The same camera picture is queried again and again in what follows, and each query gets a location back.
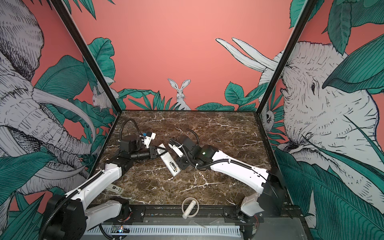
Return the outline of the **white remote control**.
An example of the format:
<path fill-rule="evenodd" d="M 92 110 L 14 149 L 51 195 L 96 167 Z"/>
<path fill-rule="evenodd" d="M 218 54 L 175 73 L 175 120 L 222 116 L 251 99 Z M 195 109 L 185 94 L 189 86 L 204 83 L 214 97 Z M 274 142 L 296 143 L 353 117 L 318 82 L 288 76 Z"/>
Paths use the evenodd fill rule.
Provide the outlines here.
<path fill-rule="evenodd" d="M 171 172 L 172 176 L 175 177 L 181 172 L 180 167 L 177 165 L 175 160 L 172 158 L 171 154 L 168 152 L 164 144 L 160 144 L 157 147 L 157 152 L 159 157 L 162 159 L 168 170 Z"/>

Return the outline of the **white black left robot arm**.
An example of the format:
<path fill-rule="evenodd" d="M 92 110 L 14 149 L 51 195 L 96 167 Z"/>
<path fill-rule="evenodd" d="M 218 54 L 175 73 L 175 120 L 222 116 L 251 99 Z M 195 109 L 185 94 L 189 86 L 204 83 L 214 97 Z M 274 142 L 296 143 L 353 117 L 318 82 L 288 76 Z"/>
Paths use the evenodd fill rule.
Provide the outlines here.
<path fill-rule="evenodd" d="M 123 203 L 111 200 L 89 208 L 90 203 L 110 184 L 122 177 L 135 161 L 163 156 L 165 147 L 152 146 L 147 135 L 129 136 L 120 141 L 115 155 L 103 170 L 63 196 L 53 196 L 47 204 L 38 238 L 40 240 L 79 240 L 102 222 L 122 215 Z"/>

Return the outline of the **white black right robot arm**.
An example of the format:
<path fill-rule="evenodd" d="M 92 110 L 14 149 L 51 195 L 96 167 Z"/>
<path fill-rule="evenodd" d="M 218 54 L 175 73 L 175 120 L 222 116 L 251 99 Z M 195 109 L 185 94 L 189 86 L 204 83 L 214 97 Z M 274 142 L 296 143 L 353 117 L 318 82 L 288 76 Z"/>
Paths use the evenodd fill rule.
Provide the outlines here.
<path fill-rule="evenodd" d="M 199 146 L 188 136 L 170 139 L 169 147 L 178 155 L 181 169 L 212 170 L 230 176 L 255 191 L 245 197 L 240 212 L 252 217 L 256 214 L 279 216 L 286 198 L 286 184 L 279 168 L 270 170 L 236 160 L 211 145 Z"/>

